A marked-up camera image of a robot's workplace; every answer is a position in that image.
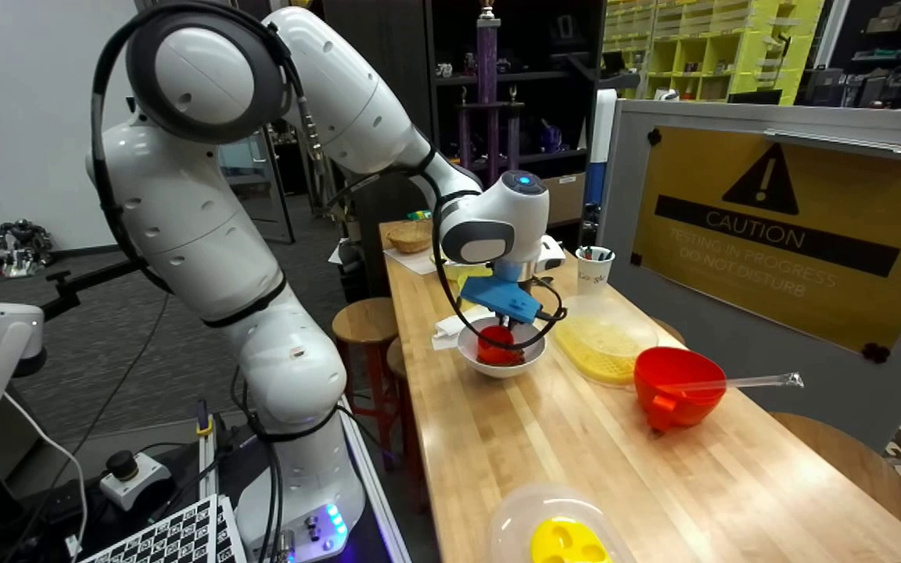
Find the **wooden tabletop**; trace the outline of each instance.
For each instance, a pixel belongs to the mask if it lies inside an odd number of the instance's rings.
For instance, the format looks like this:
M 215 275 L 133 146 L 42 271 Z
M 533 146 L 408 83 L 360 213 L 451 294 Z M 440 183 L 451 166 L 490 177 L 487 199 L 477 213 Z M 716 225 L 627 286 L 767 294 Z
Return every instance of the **wooden tabletop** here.
M 646 563 L 901 559 L 901 521 L 742 391 L 703 426 L 653 434 L 632 386 L 582 376 L 551 337 L 509 383 L 433 351 L 434 323 L 451 315 L 434 275 L 387 257 L 387 280 L 448 563 L 487 559 L 501 500 L 546 481 L 585 491 Z M 572 260 L 554 289 L 572 294 Z

